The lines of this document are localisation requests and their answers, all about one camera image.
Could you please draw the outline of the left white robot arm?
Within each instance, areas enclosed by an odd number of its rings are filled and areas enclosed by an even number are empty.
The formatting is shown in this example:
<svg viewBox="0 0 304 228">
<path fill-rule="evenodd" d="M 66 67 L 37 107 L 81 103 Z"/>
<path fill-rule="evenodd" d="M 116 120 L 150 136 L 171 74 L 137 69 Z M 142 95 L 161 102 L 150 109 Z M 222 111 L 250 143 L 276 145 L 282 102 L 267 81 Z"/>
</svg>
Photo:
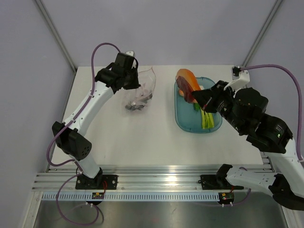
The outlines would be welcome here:
<svg viewBox="0 0 304 228">
<path fill-rule="evenodd" d="M 77 109 L 63 123 L 53 124 L 56 145 L 75 161 L 83 189 L 98 189 L 103 184 L 103 171 L 90 155 L 92 144 L 85 138 L 90 124 L 117 91 L 139 87 L 135 53 L 119 52 L 114 62 L 93 73 L 92 88 Z"/>
</svg>

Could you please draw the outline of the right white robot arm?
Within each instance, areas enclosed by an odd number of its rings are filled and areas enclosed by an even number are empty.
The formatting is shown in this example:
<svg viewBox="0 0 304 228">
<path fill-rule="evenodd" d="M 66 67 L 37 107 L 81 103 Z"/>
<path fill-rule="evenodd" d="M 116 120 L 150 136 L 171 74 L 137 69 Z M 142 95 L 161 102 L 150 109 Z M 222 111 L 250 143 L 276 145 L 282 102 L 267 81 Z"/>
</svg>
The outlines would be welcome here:
<svg viewBox="0 0 304 228">
<path fill-rule="evenodd" d="M 263 152 L 279 169 L 278 173 L 256 173 L 223 164 L 215 175 L 220 188 L 242 186 L 271 196 L 281 206 L 304 209 L 304 168 L 297 157 L 293 134 L 278 117 L 265 113 L 268 99 L 253 88 L 234 92 L 227 82 L 192 92 L 200 107 L 219 113 L 240 136 Z"/>
</svg>

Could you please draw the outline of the clear zip top bag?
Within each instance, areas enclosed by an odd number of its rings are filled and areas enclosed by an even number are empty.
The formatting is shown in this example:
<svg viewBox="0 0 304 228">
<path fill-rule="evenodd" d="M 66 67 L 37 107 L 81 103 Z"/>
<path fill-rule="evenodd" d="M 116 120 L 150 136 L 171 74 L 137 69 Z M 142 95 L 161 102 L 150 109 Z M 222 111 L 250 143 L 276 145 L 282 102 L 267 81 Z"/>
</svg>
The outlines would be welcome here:
<svg viewBox="0 0 304 228">
<path fill-rule="evenodd" d="M 152 99 L 142 110 L 129 111 L 126 110 L 124 106 L 129 101 L 134 100 L 136 97 L 147 95 L 149 93 L 152 93 L 152 95 L 154 94 L 154 90 L 156 86 L 156 74 L 153 67 L 151 66 L 146 70 L 142 70 L 138 72 L 138 80 L 139 80 L 139 84 L 141 85 L 139 88 L 124 91 L 123 99 L 122 99 L 122 110 L 126 111 L 127 113 L 142 112 L 149 107 Z"/>
</svg>

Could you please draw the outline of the celery stalk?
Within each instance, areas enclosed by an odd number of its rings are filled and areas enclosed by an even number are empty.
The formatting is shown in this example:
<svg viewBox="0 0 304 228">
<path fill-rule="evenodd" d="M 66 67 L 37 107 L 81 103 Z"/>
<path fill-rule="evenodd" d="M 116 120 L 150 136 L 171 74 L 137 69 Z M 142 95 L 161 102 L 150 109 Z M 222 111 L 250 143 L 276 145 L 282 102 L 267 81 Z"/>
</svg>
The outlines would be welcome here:
<svg viewBox="0 0 304 228">
<path fill-rule="evenodd" d="M 211 129 L 215 127 L 213 115 L 211 113 L 202 110 L 198 103 L 194 103 L 193 107 L 195 111 L 200 111 L 202 129 Z"/>
</svg>

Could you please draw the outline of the toy peach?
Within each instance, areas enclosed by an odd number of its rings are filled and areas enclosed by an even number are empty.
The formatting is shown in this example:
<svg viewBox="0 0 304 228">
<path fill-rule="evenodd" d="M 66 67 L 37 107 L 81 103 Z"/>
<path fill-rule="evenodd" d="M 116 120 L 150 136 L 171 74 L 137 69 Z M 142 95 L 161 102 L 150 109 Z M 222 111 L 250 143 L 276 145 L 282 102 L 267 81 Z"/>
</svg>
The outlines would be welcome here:
<svg viewBox="0 0 304 228">
<path fill-rule="evenodd" d="M 179 89 L 179 90 L 178 90 L 178 93 L 179 93 L 180 96 L 184 96 L 184 93 L 183 93 L 182 90 Z"/>
</svg>

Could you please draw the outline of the orange papaya slice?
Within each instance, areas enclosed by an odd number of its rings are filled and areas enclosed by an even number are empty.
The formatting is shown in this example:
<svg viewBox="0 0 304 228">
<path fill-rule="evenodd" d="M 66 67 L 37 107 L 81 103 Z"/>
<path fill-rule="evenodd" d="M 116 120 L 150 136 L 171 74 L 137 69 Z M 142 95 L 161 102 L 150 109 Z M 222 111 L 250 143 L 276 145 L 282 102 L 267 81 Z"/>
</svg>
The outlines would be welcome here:
<svg viewBox="0 0 304 228">
<path fill-rule="evenodd" d="M 192 92 L 199 91 L 200 86 L 193 72 L 188 69 L 180 69 L 176 74 L 175 81 L 182 91 L 184 100 L 187 103 L 197 103 Z"/>
</svg>

